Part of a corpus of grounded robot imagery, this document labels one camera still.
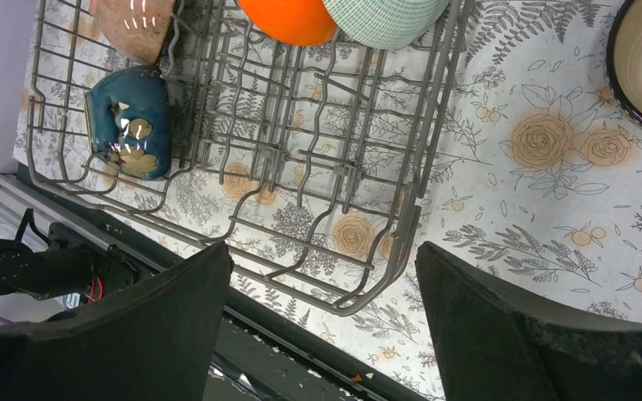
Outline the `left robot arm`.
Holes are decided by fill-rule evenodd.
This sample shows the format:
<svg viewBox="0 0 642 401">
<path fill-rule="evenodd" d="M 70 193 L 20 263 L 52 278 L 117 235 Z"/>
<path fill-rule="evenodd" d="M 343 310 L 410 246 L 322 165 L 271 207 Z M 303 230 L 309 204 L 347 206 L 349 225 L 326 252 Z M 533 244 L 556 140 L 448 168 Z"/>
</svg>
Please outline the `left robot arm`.
<svg viewBox="0 0 642 401">
<path fill-rule="evenodd" d="M 79 294 L 91 303 L 152 275 L 116 245 L 104 249 L 62 223 L 41 232 L 31 208 L 15 237 L 0 239 L 0 296 L 24 293 L 42 301 Z"/>
</svg>

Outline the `orange bowl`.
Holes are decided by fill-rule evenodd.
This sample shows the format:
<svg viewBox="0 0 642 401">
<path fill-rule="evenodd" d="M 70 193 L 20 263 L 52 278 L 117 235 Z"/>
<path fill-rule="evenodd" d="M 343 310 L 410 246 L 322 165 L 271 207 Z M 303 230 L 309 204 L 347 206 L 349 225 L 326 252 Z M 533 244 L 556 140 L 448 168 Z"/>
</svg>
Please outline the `orange bowl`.
<svg viewBox="0 0 642 401">
<path fill-rule="evenodd" d="M 330 41 L 338 30 L 321 0 L 240 0 L 240 9 L 267 36 L 296 46 Z"/>
</svg>

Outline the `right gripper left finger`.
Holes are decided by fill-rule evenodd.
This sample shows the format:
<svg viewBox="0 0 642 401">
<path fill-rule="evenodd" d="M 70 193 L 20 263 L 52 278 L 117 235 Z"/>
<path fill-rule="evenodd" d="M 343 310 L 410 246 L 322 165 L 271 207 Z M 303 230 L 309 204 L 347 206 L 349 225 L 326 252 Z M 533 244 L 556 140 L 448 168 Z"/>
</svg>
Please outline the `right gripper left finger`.
<svg viewBox="0 0 642 401">
<path fill-rule="evenodd" d="M 0 400 L 201 400 L 233 260 L 219 241 L 42 322 L 0 326 Z"/>
</svg>

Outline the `green dotted white bowl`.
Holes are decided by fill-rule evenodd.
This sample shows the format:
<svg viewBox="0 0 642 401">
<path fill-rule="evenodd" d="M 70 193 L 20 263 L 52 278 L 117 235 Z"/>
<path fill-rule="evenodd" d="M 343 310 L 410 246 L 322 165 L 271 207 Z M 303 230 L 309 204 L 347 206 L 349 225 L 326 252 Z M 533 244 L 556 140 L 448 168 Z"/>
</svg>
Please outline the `green dotted white bowl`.
<svg viewBox="0 0 642 401">
<path fill-rule="evenodd" d="M 323 0 L 349 38 L 383 50 L 410 44 L 437 21 L 448 4 L 448 0 Z"/>
</svg>

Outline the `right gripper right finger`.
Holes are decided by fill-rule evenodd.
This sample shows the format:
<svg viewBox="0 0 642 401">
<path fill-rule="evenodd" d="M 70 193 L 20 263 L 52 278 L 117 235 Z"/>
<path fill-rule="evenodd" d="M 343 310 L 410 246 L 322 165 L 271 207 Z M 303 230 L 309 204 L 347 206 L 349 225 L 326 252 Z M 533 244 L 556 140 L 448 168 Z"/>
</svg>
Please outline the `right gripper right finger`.
<svg viewBox="0 0 642 401">
<path fill-rule="evenodd" d="M 426 242 L 416 275 L 449 400 L 642 400 L 642 323 L 541 297 Z"/>
</svg>

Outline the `grey wire dish rack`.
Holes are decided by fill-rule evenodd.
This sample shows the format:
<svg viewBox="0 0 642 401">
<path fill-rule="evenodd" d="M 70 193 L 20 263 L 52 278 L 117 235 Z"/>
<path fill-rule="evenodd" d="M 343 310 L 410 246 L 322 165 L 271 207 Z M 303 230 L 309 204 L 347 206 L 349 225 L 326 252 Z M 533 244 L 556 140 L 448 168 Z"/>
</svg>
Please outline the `grey wire dish rack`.
<svg viewBox="0 0 642 401">
<path fill-rule="evenodd" d="M 24 141 L 33 183 L 194 249 L 226 242 L 245 281 L 350 316 L 402 277 L 421 225 L 472 1 L 397 51 L 337 33 L 279 43 L 235 1 L 179 1 L 159 66 L 173 158 L 145 181 L 89 142 L 85 94 L 130 65 L 90 1 L 42 1 Z"/>
</svg>

